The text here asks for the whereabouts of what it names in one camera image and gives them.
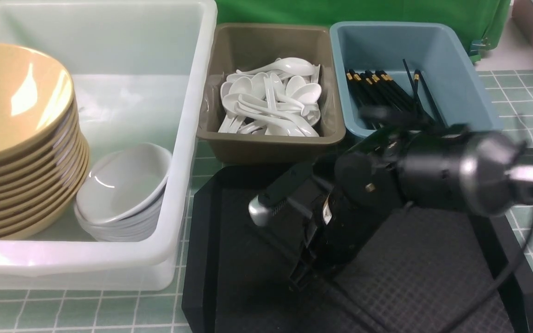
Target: black tray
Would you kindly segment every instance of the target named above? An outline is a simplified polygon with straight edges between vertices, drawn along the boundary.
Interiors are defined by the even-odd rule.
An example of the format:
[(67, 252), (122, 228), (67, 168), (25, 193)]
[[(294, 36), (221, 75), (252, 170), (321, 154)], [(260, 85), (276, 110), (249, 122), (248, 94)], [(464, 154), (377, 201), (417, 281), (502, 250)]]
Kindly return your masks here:
[[(376, 327), (335, 289), (296, 292), (301, 220), (284, 209), (255, 227), (248, 203), (289, 165), (229, 166), (194, 198), (182, 310), (193, 333), (357, 333)], [(431, 333), (482, 293), (519, 245), (505, 217), (412, 209), (389, 218), (336, 278), (393, 333)], [(524, 261), (458, 333), (533, 333), (533, 272)]]

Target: tiled tabletop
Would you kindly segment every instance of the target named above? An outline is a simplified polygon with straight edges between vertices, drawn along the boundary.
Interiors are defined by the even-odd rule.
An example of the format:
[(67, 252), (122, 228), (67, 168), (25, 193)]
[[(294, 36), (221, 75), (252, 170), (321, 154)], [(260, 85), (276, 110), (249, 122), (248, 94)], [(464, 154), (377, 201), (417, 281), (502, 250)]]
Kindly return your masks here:
[[(533, 70), (479, 72), (505, 123), (505, 133), (533, 145)], [(189, 333), (180, 310), (186, 272), (192, 196), (222, 164), (199, 142), (180, 241), (177, 278), (158, 292), (0, 290), (0, 333)], [(530, 207), (515, 207), (509, 222), (520, 240)], [(533, 268), (533, 243), (527, 252)]]

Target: green cloth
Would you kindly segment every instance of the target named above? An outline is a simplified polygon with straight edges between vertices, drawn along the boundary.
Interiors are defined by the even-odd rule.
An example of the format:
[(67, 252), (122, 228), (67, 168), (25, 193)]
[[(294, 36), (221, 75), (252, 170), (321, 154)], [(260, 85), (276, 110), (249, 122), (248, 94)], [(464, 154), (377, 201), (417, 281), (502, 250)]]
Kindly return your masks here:
[(451, 27), (469, 52), (497, 46), (510, 0), (217, 0), (218, 22), (325, 25), (340, 21), (412, 21)]

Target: blue plastic bin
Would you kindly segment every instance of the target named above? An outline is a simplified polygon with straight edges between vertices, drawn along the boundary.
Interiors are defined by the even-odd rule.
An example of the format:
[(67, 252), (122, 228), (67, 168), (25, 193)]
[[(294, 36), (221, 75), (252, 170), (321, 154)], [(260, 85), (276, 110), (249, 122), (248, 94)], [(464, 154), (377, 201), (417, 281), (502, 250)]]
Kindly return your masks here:
[[(345, 69), (385, 70), (412, 94), (402, 59), (421, 70), (448, 125), (468, 123), (473, 130), (503, 128), (468, 55), (455, 32), (445, 25), (400, 22), (341, 22), (330, 28), (332, 55), (345, 126), (357, 137), (374, 132), (358, 115), (347, 86)], [(419, 84), (421, 103), (431, 108)]]

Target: tan bowl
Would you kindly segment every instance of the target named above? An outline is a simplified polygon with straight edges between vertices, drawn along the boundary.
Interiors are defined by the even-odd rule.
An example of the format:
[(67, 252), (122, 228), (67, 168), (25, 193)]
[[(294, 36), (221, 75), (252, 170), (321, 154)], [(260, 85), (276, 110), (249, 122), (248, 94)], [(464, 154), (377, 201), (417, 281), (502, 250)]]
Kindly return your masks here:
[(49, 226), (51, 226), (65, 211), (71, 206), (72, 201), (74, 200), (76, 194), (80, 190), (81, 185), (86, 179), (87, 172), (89, 171), (89, 147), (87, 147), (87, 154), (86, 154), (86, 162), (83, 164), (83, 173), (81, 173), (81, 177), (76, 179), (76, 182), (74, 186), (72, 187), (72, 190), (68, 190), (65, 192), (63, 197), (61, 197), (59, 200), (51, 204), (51, 211), (40, 219), (38, 222), (32, 224), (31, 226), (27, 227), (26, 229), (23, 229), (18, 232), (14, 232), (13, 234), (6, 234), (4, 236), (0, 236), (0, 240), (23, 240), (25, 238), (28, 238), (30, 236), (33, 236), (34, 234), (38, 234), (38, 232), (41, 232), (42, 230), (45, 230)]
[[(67, 152), (74, 148), (78, 135), (79, 125), (77, 123), (72, 124), (72, 128), (66, 131), (65, 137), (50, 151), (50, 154), (47, 153), (43, 156), (42, 161), (39, 160), (38, 162), (35, 162), (35, 164), (45, 163), (45, 166), (32, 171), (30, 175), (20, 177), (19, 179), (0, 186), (0, 200), (17, 196), (18, 194), (29, 191), (42, 183), (50, 181), (50, 177), (54, 175), (59, 168), (65, 167), (68, 163), (69, 160), (66, 158)], [(57, 163), (51, 164), (50, 162), (52, 160), (56, 160)]]
[(49, 172), (52, 168), (55, 168), (55, 166), (57, 166), (61, 160), (65, 158), (65, 155), (60, 154), (60, 152), (67, 152), (67, 148), (74, 144), (78, 135), (79, 125), (75, 123), (70, 135), (67, 135), (61, 144), (53, 149), (55, 150), (55, 154), (47, 154), (42, 160), (39, 160), (35, 164), (26, 166), (18, 173), (10, 173), (9, 175), (0, 177), (0, 193), (32, 183), (32, 181), (38, 180), (38, 178), (42, 177), (43, 174)]
[[(46, 196), (47, 193), (50, 194), (51, 191), (61, 186), (66, 176), (74, 174), (81, 167), (80, 159), (81, 159), (81, 150), (80, 149), (72, 150), (68, 154), (68, 156), (57, 167), (53, 168), (49, 173), (47, 173), (45, 176), (41, 178), (41, 179), (45, 179), (43, 183), (39, 184), (36, 187), (32, 187), (33, 183), (30, 183), (28, 184), (29, 185), (28, 187), (32, 187), (32, 188), (28, 190), (23, 190), (17, 193), (15, 196), (11, 196), (3, 200), (0, 199), (0, 211), (7, 211), (10, 209), (21, 210), (23, 209), (24, 202), (29, 202), (33, 198)], [(23, 187), (17, 188), (11, 192), (15, 192), (17, 190), (22, 190), (22, 189)]]
[(66, 137), (67, 130), (71, 129), (71, 126), (76, 123), (77, 109), (77, 103), (74, 99), (68, 112), (63, 116), (63, 120), (61, 121), (61, 124), (59, 124), (59, 127), (57, 127), (55, 131), (48, 135), (44, 140), (32, 147), (31, 152), (25, 152), (25, 154), (22, 154), (21, 156), (16, 156), (17, 158), (0, 160), (0, 177), (9, 173), (20, 172), (25, 166), (35, 165), (38, 160), (42, 160), (45, 154), (50, 154), (51, 150), (57, 147), (61, 141), (63, 141), (63, 138)]
[[(82, 153), (82, 143), (81, 140), (78, 140), (76, 142), (75, 149), (69, 152), (68, 158), (72, 160), (78, 160), (78, 162), (80, 162), (83, 158)], [(0, 210), (0, 228), (5, 226), (4, 222), (8, 221), (8, 219), (22, 215), (26, 213), (26, 211), (31, 211), (32, 208), (38, 206), (40, 203), (51, 199), (51, 197), (53, 197), (59, 190), (61, 190), (63, 187), (66, 187), (66, 183), (75, 176), (75, 173), (68, 173), (64, 175), (62, 179), (57, 179), (52, 186), (46, 188), (43, 192), (39, 192), (35, 197), (29, 198), (26, 196), (20, 196), (16, 202), (16, 205), (11, 207), (8, 206), (6, 209)]]
[(71, 76), (59, 61), (0, 44), (0, 160), (24, 154), (53, 133), (73, 99)]
[[(72, 199), (75, 196), (79, 186), (81, 186), (87, 175), (89, 167), (89, 147), (87, 147), (87, 142), (83, 136), (79, 139), (79, 144), (81, 148), (80, 168), (70, 177), (65, 179), (65, 183), (45, 200), (42, 200), (35, 206), (32, 206), (19, 214), (0, 220), (0, 237), (16, 234), (17, 232), (33, 226), (35, 223), (41, 223), (43, 219), (49, 221), (49, 215), (51, 215), (61, 203), (67, 200), (67, 198)], [(52, 221), (47, 222), (47, 226), (53, 223), (53, 221), (55, 220), (53, 219)]]

